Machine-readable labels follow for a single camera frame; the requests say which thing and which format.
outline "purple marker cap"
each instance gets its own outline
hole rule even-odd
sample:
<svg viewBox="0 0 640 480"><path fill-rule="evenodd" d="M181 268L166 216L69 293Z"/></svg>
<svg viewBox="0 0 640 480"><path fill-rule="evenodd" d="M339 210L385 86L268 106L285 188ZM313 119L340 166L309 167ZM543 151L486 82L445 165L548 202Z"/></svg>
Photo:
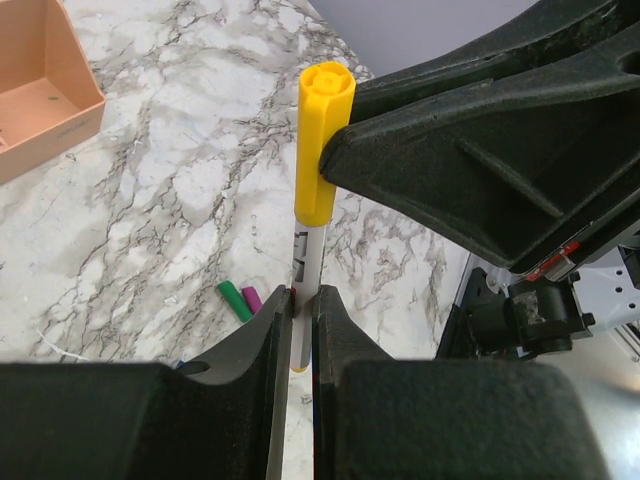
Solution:
<svg viewBox="0 0 640 480"><path fill-rule="evenodd" d="M242 289L242 296L247 301L247 305L249 305L251 313L257 313L258 310L260 310L260 307L262 307L262 300L260 300L260 295L258 295L255 288L244 287Z"/></svg>

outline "marble table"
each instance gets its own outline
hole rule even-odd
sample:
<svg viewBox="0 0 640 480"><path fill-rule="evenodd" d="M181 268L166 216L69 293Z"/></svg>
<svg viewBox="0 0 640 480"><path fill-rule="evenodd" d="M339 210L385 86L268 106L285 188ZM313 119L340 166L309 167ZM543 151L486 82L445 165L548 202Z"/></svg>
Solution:
<svg viewBox="0 0 640 480"><path fill-rule="evenodd" d="M288 283L297 78L369 78L305 0L65 0L102 132L0 187L0 361L174 365L240 326L215 290ZM323 281L396 357L431 357L466 253L339 192ZM311 478L309 373L284 478Z"/></svg>

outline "gray wall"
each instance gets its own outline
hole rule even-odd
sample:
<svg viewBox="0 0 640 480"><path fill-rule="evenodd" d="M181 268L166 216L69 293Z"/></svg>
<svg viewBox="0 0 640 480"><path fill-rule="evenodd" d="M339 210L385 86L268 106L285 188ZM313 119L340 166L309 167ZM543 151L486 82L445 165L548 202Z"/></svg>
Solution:
<svg viewBox="0 0 640 480"><path fill-rule="evenodd" d="M310 0L376 76L439 57L536 0Z"/></svg>

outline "box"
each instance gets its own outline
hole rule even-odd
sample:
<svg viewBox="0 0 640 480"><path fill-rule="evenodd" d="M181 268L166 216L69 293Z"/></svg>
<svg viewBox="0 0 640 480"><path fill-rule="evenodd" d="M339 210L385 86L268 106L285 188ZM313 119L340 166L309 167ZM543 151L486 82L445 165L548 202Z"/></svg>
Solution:
<svg viewBox="0 0 640 480"><path fill-rule="evenodd" d="M100 130L105 98L59 0L0 0L0 184Z"/></svg>

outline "white string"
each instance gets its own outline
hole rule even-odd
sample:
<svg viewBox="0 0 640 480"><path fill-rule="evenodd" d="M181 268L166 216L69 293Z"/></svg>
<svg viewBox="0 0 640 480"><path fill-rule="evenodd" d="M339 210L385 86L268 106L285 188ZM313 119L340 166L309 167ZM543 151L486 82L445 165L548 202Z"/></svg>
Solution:
<svg viewBox="0 0 640 480"><path fill-rule="evenodd" d="M44 334L38 329L38 327L33 327L33 328L35 329L36 333L38 335L40 335L40 338L42 339L44 344L47 345L54 352L59 353L60 355L66 355L68 357L75 358L77 360L84 360L85 362L89 361L89 359L87 357L83 357L82 355L76 355L75 353L71 353L71 352L67 352L66 350L62 350L60 347L58 347L57 345L55 345L55 344L51 343L49 340L47 340L47 337L44 336Z"/></svg>

